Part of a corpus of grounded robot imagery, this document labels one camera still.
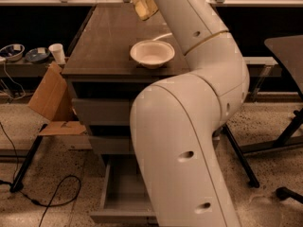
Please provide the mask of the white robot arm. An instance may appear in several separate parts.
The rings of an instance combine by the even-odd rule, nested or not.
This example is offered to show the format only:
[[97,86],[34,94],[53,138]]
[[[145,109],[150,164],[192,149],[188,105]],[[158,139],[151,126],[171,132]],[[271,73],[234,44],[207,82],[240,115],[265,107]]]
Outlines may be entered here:
[[249,73],[206,0],[154,0],[188,72],[145,88],[131,109],[135,156],[160,227],[241,227],[212,134],[236,113]]

